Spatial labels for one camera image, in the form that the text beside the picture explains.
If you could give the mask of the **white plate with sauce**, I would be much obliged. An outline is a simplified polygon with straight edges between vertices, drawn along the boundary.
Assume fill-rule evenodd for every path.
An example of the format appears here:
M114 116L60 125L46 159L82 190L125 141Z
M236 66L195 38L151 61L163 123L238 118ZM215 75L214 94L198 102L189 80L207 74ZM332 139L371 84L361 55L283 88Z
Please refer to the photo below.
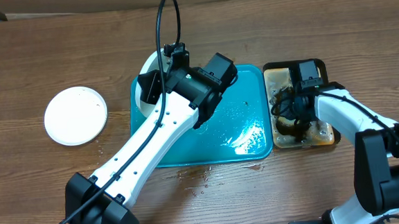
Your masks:
M134 97L140 113L148 117L161 94L161 80L157 52L145 61L136 79Z
M45 109L44 127L63 146L78 146L96 138L107 123L104 98L89 87L70 87L56 94Z

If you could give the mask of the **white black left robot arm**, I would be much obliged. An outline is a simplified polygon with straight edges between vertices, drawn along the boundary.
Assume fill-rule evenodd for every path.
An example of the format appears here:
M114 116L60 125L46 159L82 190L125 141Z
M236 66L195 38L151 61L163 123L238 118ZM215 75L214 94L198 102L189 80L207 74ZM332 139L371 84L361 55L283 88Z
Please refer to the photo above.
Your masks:
M159 79L159 99L145 122L107 163L66 184L68 224L139 224L132 208L143 185L175 142L206 122L237 78L234 64L178 68Z

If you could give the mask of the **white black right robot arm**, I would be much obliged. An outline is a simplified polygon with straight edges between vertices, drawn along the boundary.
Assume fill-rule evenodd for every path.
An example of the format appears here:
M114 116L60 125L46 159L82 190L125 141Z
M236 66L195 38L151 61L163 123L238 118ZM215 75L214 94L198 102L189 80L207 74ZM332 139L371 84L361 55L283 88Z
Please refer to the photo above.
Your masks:
M322 224L384 224L399 219L399 123L356 101L343 88L293 93L280 115L329 123L355 147L354 195L328 210Z

